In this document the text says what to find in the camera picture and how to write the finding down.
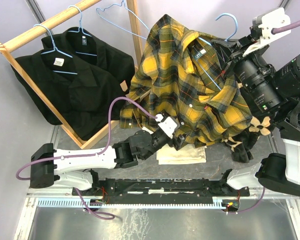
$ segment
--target black shirt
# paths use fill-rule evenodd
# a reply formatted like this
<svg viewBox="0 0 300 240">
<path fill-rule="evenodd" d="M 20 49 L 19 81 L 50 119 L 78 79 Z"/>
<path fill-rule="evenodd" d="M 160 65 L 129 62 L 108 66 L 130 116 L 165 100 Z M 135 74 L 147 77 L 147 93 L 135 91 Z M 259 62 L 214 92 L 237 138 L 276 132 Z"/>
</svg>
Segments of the black shirt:
<svg viewBox="0 0 300 240">
<path fill-rule="evenodd" d="M 124 96 L 125 93 L 118 80 L 109 72 L 89 64 L 75 55 L 71 58 L 57 51 L 41 54 L 49 50 L 51 49 L 18 57 L 16 61 L 65 118 L 75 133 L 82 140 L 88 140 L 108 123 L 108 111 L 112 100 Z M 56 58 L 62 59 L 64 62 L 56 63 Z M 45 119 L 53 125 L 61 124 L 16 71 L 15 75 Z M 114 105 L 112 120 L 119 119 L 123 104 L 124 101 L 118 101 Z"/>
<path fill-rule="evenodd" d="M 133 58 L 123 51 L 120 51 L 119 49 L 116 49 L 98 39 L 85 29 L 84 32 L 90 36 L 82 34 L 81 31 L 69 32 L 77 30 L 78 27 L 71 27 L 63 33 L 53 35 L 56 47 L 67 50 L 87 63 L 106 70 L 111 73 L 119 81 L 119 83 L 122 83 L 125 80 L 129 89 L 131 79 L 135 75 L 135 64 Z M 41 41 L 44 48 L 53 47 L 50 36 L 42 38 Z"/>
</svg>

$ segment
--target plaid flannel shirt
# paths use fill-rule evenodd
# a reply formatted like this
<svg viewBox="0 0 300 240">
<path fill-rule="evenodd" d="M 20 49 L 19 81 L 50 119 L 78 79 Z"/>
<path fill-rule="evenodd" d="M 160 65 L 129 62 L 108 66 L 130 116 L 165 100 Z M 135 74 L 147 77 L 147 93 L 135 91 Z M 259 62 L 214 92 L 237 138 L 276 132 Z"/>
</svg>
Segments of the plaid flannel shirt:
<svg viewBox="0 0 300 240">
<path fill-rule="evenodd" d="M 235 136 L 249 127 L 252 119 L 235 78 L 221 76 L 215 49 L 198 37 L 207 41 L 215 38 L 189 30 L 164 15 L 149 33 L 129 92 L 129 98 L 150 114 L 175 117 L 180 123 L 175 135 L 186 133 L 185 142 L 196 147 Z M 193 56 L 202 49 L 206 53 L 196 61 Z M 120 112 L 121 128 L 147 127 L 154 131 L 157 126 L 154 119 L 128 102 Z"/>
</svg>

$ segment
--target wooden frame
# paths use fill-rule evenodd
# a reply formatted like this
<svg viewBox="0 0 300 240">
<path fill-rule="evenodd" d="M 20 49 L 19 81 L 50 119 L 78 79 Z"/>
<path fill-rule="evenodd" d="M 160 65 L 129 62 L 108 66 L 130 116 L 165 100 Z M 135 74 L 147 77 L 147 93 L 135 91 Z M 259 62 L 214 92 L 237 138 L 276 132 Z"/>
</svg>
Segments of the wooden frame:
<svg viewBox="0 0 300 240">
<path fill-rule="evenodd" d="M 89 7 L 95 5 L 101 0 L 82 0 L 76 4 L 76 6 L 84 11 Z M 137 14 L 137 2 L 136 0 L 127 0 L 127 6 L 131 9 L 135 14 Z M 48 20 L 42 22 L 41 24 L 47 27 L 48 29 L 53 29 L 54 27 L 60 25 L 61 23 L 67 21 L 73 16 L 77 15 L 79 11 L 75 7 L 70 7 L 59 14 L 49 18 Z M 129 20 L 131 25 L 131 30 L 133 33 L 140 35 L 139 23 L 137 22 L 137 18 L 129 13 Z M 37 37 L 44 34 L 47 30 L 41 26 L 35 26 L 28 31 L 16 36 L 15 38 L 5 42 L 2 44 L 0 42 L 0 53 L 7 59 L 7 61 L 14 67 L 14 69 L 23 77 L 23 79 L 29 84 L 29 86 L 35 91 L 35 93 L 41 98 L 41 100 L 48 106 L 48 108 L 53 112 L 53 114 L 60 120 L 62 123 L 62 129 L 72 138 L 72 140 L 81 148 L 81 149 L 90 149 L 93 145 L 95 145 L 99 140 L 101 140 L 104 136 L 107 135 L 109 125 L 105 125 L 100 131 L 98 131 L 94 136 L 92 136 L 89 140 L 84 141 L 78 137 L 69 123 L 64 119 L 64 117 L 60 114 L 60 112 L 55 108 L 55 106 L 49 101 L 49 99 L 44 95 L 44 93 L 38 88 L 35 82 L 30 78 L 30 76 L 24 71 L 24 69 L 19 65 L 19 63 L 15 60 L 15 58 L 11 55 L 11 53 L 24 46 L 25 44 L 31 42 Z M 137 64 L 141 61 L 142 55 L 142 47 L 140 38 L 133 36 L 133 43 L 135 49 L 135 55 L 137 59 Z M 119 124 L 119 121 L 111 121 L 111 129 L 113 129 L 116 125 Z"/>
</svg>

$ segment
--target beige cloth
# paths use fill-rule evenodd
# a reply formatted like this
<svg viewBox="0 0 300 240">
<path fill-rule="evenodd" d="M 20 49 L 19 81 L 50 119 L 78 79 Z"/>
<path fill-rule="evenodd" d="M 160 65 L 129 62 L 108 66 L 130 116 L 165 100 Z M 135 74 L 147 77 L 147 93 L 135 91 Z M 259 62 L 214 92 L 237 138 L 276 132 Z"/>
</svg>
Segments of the beige cloth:
<svg viewBox="0 0 300 240">
<path fill-rule="evenodd" d="M 142 130 L 151 134 L 153 133 L 146 127 L 143 127 Z M 195 148 L 194 144 L 188 144 L 177 151 L 174 147 L 170 147 L 166 144 L 156 152 L 156 159 L 158 160 L 159 165 L 206 163 L 206 147 L 202 146 Z"/>
</svg>

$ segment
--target shirt label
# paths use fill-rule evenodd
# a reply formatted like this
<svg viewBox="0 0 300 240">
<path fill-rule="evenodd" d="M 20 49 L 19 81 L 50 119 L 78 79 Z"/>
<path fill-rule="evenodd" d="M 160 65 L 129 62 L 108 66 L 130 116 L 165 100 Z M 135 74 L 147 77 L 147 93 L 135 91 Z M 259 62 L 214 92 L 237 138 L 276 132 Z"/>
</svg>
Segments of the shirt label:
<svg viewBox="0 0 300 240">
<path fill-rule="evenodd" d="M 193 57 L 194 57 L 194 60 L 198 60 L 199 58 L 201 58 L 203 55 L 206 54 L 206 50 L 204 48 L 202 48 L 202 50 L 200 50 L 198 53 L 196 53 Z"/>
<path fill-rule="evenodd" d="M 87 38 L 82 36 L 82 45 L 87 46 Z"/>
<path fill-rule="evenodd" d="M 53 65 L 62 67 L 63 64 L 64 64 L 64 62 L 65 62 L 65 60 L 63 58 L 56 57 L 55 60 L 54 60 L 54 64 Z"/>
</svg>

